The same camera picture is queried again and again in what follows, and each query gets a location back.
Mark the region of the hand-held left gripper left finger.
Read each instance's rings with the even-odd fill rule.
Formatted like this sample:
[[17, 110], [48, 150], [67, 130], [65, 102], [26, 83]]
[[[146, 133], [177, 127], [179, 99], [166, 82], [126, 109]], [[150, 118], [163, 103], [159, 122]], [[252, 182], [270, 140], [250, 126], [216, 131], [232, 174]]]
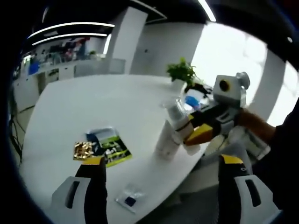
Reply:
[[51, 197], [54, 224], [107, 224], [106, 165], [103, 157], [81, 164]]

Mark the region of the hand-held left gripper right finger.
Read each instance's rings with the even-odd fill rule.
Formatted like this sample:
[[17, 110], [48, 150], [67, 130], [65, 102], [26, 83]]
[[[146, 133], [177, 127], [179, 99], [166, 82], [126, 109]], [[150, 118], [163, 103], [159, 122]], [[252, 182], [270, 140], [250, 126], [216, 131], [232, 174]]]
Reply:
[[219, 156], [219, 224], [278, 224], [283, 211], [273, 202], [272, 191], [249, 174], [243, 161]]

